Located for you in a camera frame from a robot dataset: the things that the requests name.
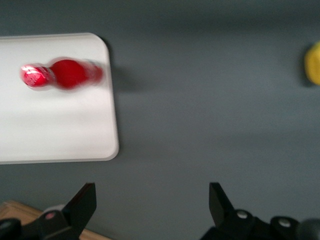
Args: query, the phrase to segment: white plate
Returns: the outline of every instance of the white plate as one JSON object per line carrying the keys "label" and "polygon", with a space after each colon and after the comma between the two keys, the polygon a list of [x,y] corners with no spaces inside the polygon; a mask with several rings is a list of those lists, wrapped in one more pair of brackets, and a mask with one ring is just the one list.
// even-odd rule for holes
{"label": "white plate", "polygon": [[[103,161],[119,149],[109,52],[91,33],[0,38],[0,164]],[[33,90],[25,64],[68,57],[98,62],[98,85]]]}

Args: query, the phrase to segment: yellow toy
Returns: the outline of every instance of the yellow toy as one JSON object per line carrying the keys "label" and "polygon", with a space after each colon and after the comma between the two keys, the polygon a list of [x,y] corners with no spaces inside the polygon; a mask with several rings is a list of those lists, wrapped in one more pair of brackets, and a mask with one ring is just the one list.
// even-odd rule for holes
{"label": "yellow toy", "polygon": [[305,54],[304,68],[307,78],[314,84],[320,85],[320,42]]}

